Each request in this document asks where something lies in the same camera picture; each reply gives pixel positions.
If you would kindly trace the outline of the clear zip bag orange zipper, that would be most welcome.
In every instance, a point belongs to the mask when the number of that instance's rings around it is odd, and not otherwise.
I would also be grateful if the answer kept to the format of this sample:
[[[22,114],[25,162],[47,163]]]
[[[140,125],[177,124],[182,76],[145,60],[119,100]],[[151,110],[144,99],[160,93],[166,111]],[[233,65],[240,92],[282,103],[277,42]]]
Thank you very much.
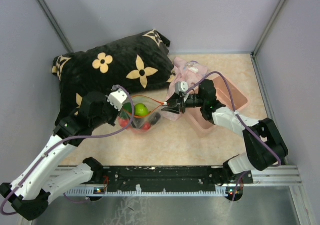
[[[143,134],[158,127],[162,121],[162,108],[166,102],[145,95],[131,97],[134,112],[129,99],[125,101],[117,118],[118,124],[133,133]]]

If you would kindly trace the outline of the red apple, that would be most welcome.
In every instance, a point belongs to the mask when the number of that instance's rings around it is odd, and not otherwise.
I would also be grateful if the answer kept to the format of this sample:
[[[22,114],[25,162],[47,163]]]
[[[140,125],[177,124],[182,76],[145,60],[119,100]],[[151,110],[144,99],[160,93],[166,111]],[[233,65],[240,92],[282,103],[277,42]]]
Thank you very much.
[[[118,119],[118,123],[122,128],[126,127],[129,124],[129,121],[130,121],[129,119],[124,119],[124,118]]]

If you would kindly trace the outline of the dark green avocado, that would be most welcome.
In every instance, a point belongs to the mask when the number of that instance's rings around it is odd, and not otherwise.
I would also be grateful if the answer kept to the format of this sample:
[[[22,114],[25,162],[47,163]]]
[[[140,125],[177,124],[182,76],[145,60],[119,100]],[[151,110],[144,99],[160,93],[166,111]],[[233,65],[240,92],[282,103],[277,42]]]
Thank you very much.
[[[124,109],[127,113],[131,114],[131,113],[132,113],[132,104],[131,104],[130,102],[125,103],[125,104],[123,105],[123,109]]]

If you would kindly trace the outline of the green apple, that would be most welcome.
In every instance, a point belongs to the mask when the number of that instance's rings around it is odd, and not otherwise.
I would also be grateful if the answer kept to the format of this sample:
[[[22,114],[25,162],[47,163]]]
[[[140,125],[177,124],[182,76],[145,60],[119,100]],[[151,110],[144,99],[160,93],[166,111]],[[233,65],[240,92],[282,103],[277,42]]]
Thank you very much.
[[[137,117],[145,117],[149,114],[149,109],[143,103],[137,103],[134,106],[134,115]]]

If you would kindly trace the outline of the pink plastic bin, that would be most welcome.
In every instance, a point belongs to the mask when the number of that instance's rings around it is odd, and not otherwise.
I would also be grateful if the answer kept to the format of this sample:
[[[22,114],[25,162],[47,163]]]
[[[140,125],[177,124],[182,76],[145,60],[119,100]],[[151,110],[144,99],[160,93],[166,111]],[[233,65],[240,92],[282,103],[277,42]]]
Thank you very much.
[[[226,105],[229,109],[233,110],[230,94],[224,80],[217,74],[215,74],[213,78],[211,78],[211,80],[213,81],[214,87],[216,88],[217,99],[222,104]],[[242,111],[248,106],[249,99],[227,77],[225,78],[225,80],[227,81],[230,88],[236,110]],[[213,131],[217,128],[216,125],[210,123],[209,121],[206,121],[203,118],[199,107],[187,108],[186,113],[183,115],[183,117],[200,138],[207,137],[208,135],[212,134]]]

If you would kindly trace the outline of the dark brown fruit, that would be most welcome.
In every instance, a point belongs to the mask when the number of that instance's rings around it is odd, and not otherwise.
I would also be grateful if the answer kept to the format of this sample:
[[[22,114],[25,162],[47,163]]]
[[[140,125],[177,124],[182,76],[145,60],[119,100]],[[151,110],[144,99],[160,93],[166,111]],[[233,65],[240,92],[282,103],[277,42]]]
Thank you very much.
[[[153,113],[152,116],[149,118],[148,122],[151,126],[154,126],[160,121],[161,117],[162,116],[159,112]]]

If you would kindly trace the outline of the red yellow mango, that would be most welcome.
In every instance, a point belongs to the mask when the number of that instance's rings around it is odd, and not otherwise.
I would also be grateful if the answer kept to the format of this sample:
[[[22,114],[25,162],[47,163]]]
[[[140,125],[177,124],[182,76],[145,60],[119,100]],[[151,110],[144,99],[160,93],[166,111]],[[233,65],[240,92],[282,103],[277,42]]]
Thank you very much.
[[[143,131],[148,131],[150,128],[151,128],[151,124],[148,123],[148,122],[146,122],[146,123],[142,126],[141,130],[143,130]]]

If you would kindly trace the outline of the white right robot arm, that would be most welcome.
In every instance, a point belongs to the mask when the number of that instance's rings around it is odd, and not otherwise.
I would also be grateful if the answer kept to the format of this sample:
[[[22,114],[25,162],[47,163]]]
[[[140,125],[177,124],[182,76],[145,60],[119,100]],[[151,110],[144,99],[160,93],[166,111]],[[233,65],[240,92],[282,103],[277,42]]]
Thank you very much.
[[[188,108],[199,108],[204,120],[243,138],[246,151],[223,164],[223,177],[227,182],[235,183],[244,172],[264,171],[282,164],[289,150],[272,119],[257,120],[231,110],[218,100],[211,80],[200,82],[197,93],[189,94],[189,91],[186,82],[178,82],[162,111],[179,115]]]

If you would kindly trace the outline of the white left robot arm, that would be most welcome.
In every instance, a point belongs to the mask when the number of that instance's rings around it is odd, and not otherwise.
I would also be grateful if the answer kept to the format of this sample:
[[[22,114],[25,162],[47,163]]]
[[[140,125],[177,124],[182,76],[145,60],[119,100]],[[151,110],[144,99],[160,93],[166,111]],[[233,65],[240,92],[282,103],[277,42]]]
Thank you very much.
[[[53,131],[44,149],[29,167],[11,183],[0,186],[4,203],[9,202],[14,214],[28,221],[39,218],[48,206],[73,187],[101,182],[104,167],[96,159],[86,158],[72,171],[51,180],[59,164],[86,139],[93,139],[93,131],[104,125],[115,125],[127,94],[114,90],[109,95],[90,92],[80,107],[63,118]]]

